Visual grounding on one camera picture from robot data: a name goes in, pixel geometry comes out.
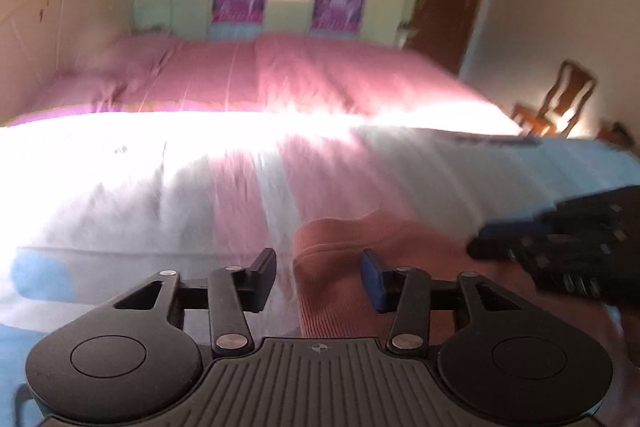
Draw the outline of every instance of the bed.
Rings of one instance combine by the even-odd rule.
[[[166,34],[65,54],[68,39],[52,35],[31,54],[58,57],[38,68],[40,96],[0,128],[2,425],[41,418],[24,391],[31,346],[156,271],[204,277],[273,247],[276,283],[250,328],[299,335],[291,244],[307,221],[382,209],[465,241],[489,219],[640,184],[638,161],[599,142],[517,137],[497,107],[417,55]],[[599,418],[640,425],[640,372],[614,311],[534,296],[493,265],[486,274],[597,338],[615,362]],[[202,314],[186,330],[208,342]]]

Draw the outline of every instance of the black mechanical device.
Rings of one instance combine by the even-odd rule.
[[[562,201],[529,221],[489,223],[466,251],[520,263],[539,291],[640,307],[640,186]]]
[[[476,273],[432,280],[372,251],[360,267],[372,306],[396,312],[384,346],[254,344],[243,311],[265,305],[273,250],[208,279],[154,275],[34,346],[26,379],[42,427],[600,425],[612,365],[585,333]],[[182,331],[185,309],[209,310],[210,345]],[[432,310],[454,317],[442,345],[429,343]]]

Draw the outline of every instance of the wooden furniture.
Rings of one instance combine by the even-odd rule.
[[[551,107],[566,79],[566,87]],[[596,87],[596,78],[580,64],[565,60],[558,71],[558,79],[546,94],[540,110],[517,103],[511,120],[530,127],[529,136],[569,136],[580,120],[582,110]]]

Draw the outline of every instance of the orange garment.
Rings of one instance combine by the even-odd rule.
[[[414,266],[434,279],[455,280],[462,271],[481,273],[590,334],[609,351],[615,367],[598,417],[606,425],[640,426],[640,370],[630,363],[623,337],[602,305],[540,295],[520,266],[474,261],[463,243],[388,212],[353,220],[317,219],[296,232],[294,275],[305,336],[386,338],[394,316],[379,315],[370,305],[360,281],[365,248],[374,250],[385,266]],[[453,332],[450,315],[432,312],[430,344],[443,342]]]

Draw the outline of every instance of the crosshair logo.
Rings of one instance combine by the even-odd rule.
[[[316,353],[324,353],[325,351],[329,350],[329,346],[327,346],[326,344],[317,343],[311,346],[311,349],[313,349]]]

